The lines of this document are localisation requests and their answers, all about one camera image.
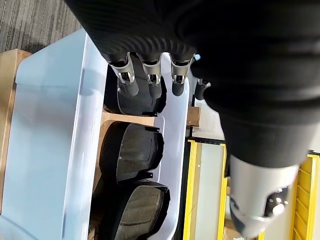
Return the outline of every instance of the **white plastic container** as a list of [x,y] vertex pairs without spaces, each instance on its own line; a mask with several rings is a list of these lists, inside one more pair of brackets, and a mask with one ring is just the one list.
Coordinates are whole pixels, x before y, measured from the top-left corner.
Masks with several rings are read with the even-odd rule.
[[[162,56],[166,107],[155,120],[164,137],[153,181],[169,187],[167,217],[154,240],[171,240],[180,205],[189,84],[171,92]],[[16,94],[4,179],[4,240],[87,240],[107,63],[81,29],[28,57]]]

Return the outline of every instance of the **yellow metal rail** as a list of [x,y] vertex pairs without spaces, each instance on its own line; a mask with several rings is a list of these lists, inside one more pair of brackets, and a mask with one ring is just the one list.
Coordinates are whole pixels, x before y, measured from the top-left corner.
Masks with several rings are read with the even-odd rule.
[[225,214],[226,214],[226,200],[227,200],[227,185],[228,179],[225,177],[227,148],[225,144],[221,144],[223,147],[223,162],[222,162],[222,176],[221,176],[221,193],[220,193],[220,211],[218,222],[218,234],[217,239],[222,240],[225,229]]
[[308,154],[293,184],[292,240],[312,240],[315,222],[319,156]]
[[194,140],[188,140],[191,143],[188,180],[186,189],[185,200],[185,214],[184,214],[184,226],[183,226],[183,239],[190,239],[191,218],[193,209],[193,194],[194,194],[194,182],[195,182],[195,165],[197,159],[197,144]]

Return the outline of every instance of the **gray carpet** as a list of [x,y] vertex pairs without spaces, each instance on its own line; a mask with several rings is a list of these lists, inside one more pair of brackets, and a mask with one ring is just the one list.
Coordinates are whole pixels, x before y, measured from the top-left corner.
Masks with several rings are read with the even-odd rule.
[[0,0],[0,53],[35,53],[80,27],[63,0]]

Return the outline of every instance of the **cardboard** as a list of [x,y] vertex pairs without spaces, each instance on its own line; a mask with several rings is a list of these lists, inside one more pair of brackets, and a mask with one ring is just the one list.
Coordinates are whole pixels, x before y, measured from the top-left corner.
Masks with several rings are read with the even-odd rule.
[[189,106],[188,115],[186,117],[186,125],[199,127],[199,121],[200,121],[200,107]]

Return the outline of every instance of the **silver metal joint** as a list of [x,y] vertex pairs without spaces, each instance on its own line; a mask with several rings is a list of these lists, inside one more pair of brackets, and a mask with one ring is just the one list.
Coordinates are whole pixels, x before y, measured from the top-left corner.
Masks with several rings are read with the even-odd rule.
[[147,76],[148,84],[158,85],[161,79],[161,56],[159,59],[151,64],[148,61],[142,61],[142,67],[145,75]]
[[203,80],[202,78],[198,79],[198,84],[206,88],[211,87],[211,83],[209,81]]
[[130,53],[127,53],[127,61],[123,65],[110,63],[113,71],[123,84],[131,84],[135,81],[135,71],[130,57]]
[[171,59],[171,76],[174,84],[184,84],[187,77],[191,60],[176,61]]

